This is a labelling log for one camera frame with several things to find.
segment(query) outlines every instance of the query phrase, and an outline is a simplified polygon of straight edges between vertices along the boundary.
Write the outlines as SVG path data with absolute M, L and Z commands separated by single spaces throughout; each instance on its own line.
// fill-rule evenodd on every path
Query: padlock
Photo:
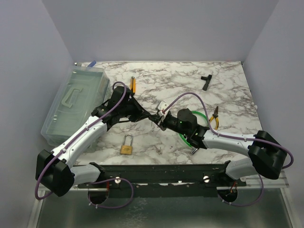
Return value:
M 127 136 L 131 136 L 131 143 L 130 146 L 125 145 L 125 139 Z M 123 145 L 120 149 L 120 154 L 128 154 L 131 155 L 132 153 L 132 143 L 133 143 L 133 136 L 131 134 L 126 134 L 123 138 Z

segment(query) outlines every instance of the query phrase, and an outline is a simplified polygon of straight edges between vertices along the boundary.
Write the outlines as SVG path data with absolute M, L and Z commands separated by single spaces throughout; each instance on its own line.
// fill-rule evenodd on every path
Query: plastic container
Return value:
M 73 67 L 56 94 L 41 134 L 52 146 L 62 144 L 109 95 L 110 80 L 103 69 Z

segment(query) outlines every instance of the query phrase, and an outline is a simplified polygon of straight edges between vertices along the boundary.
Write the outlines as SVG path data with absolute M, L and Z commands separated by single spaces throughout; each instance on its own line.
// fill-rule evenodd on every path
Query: marble table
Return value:
M 163 100 L 168 104 L 184 92 L 200 95 L 209 115 L 219 106 L 219 130 L 228 133 L 256 133 L 261 124 L 245 74 L 240 62 L 101 62 L 94 67 L 103 68 L 111 80 L 123 81 L 136 78 L 137 101 L 150 113 Z M 201 76 L 213 75 L 208 90 L 202 88 Z M 199 100 L 192 95 L 180 99 L 171 109 L 189 108 L 203 112 Z M 206 124 L 198 117 L 199 124 Z M 120 148 L 126 134 L 132 134 L 131 155 L 121 155 Z M 77 160 L 78 164 L 206 164 L 239 160 L 243 155 L 218 149 L 198 150 L 191 155 L 188 147 L 177 133 L 162 131 L 149 120 L 138 123 L 120 123 L 112 127 L 97 141 L 95 152 L 86 152 Z

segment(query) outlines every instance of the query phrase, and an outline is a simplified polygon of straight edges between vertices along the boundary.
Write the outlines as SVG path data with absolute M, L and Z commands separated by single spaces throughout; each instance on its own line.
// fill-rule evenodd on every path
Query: green cable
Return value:
M 198 112 L 198 111 L 192 111 L 192 113 L 204 117 L 204 119 L 207 121 L 207 117 L 206 117 L 203 113 L 200 113 L 200 112 Z M 179 135 L 180 135 L 181 139 L 182 139 L 189 147 L 192 147 L 192 146 L 187 142 L 187 140 L 185 139 L 185 137 L 184 137 L 182 134 L 179 134 Z

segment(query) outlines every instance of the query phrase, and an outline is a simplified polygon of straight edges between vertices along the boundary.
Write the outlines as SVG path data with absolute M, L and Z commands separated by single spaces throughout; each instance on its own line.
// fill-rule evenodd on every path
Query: gray wall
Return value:
M 0 3 L 0 226 L 26 227 L 42 124 L 72 64 L 40 0 Z
M 42 0 L 75 61 L 241 60 L 278 0 Z
M 286 173 L 304 225 L 303 12 L 303 0 L 280 0 L 244 70 L 263 128 L 294 154 Z

